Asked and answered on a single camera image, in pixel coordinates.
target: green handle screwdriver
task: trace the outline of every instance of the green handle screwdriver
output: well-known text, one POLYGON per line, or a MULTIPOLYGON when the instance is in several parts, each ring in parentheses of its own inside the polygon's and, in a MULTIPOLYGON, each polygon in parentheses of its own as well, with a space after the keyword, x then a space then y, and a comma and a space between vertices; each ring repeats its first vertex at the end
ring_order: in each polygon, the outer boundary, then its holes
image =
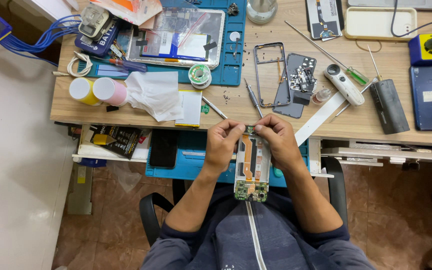
POLYGON ((318 47, 321 51, 325 52, 327 55, 329 55, 331 58, 336 60, 339 64, 341 64, 345 69, 346 72, 351 75, 360 85, 365 85, 369 82, 369 79, 364 76, 361 72, 355 70, 353 67, 347 67, 345 64, 341 63, 338 59, 336 59, 334 56, 332 56, 329 52, 327 52, 325 49, 321 48, 318 44, 316 44, 313 40, 311 40, 309 37, 307 37, 305 34, 303 34, 300 30, 296 29, 296 27, 292 26, 291 23, 284 21, 292 27, 294 30, 296 30, 299 34, 301 34, 303 37, 305 37, 307 40, 309 40, 314 46, 318 47))

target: black tape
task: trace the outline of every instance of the black tape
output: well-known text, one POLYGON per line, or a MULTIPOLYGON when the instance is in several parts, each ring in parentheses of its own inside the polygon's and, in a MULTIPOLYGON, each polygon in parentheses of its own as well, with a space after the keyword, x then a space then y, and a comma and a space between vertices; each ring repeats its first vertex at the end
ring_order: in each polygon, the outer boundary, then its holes
POLYGON ((136 46, 147 46, 148 41, 147 40, 136 40, 136 46))
POLYGON ((218 46, 218 44, 216 43, 216 41, 213 41, 212 43, 206 44, 202 47, 204 48, 205 51, 209 51, 212 48, 216 48, 217 46, 218 46))
POLYGON ((109 113, 109 112, 112 112, 112 111, 117 111, 117 110, 119 110, 120 108, 119 107, 116 107, 116 106, 106 106, 106 113, 109 113))

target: chair armrest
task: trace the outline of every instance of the chair armrest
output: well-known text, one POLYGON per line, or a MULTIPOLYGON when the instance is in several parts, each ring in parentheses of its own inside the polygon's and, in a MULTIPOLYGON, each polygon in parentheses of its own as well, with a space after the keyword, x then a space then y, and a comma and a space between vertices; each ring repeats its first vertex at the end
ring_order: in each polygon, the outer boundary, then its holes
POLYGON ((149 246, 152 246, 156 242, 156 239, 159 237, 159 230, 161 229, 154 205, 161 207, 166 212, 170 212, 173 209, 173 205, 165 197, 156 192, 145 196, 139 202, 139 214, 149 246))
POLYGON ((346 209, 346 188, 344 185, 344 175, 341 164, 334 157, 321 157, 321 168, 326 168, 326 173, 334 175, 328 178, 329 202, 343 220, 343 224, 348 226, 348 211, 346 209))

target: black phone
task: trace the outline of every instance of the black phone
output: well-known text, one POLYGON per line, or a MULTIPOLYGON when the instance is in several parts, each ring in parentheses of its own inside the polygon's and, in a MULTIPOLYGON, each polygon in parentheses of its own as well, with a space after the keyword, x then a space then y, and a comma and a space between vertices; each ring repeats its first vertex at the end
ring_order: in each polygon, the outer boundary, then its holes
POLYGON ((178 154, 179 130, 153 129, 149 165, 153 167, 174 168, 178 154))

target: white wall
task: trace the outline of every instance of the white wall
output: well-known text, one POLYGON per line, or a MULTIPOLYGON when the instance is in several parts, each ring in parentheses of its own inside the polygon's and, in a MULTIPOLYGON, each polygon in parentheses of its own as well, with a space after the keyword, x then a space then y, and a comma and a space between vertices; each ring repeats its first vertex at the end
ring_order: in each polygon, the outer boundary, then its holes
POLYGON ((51 268, 75 149, 49 119, 53 70, 0 45, 0 270, 51 268))

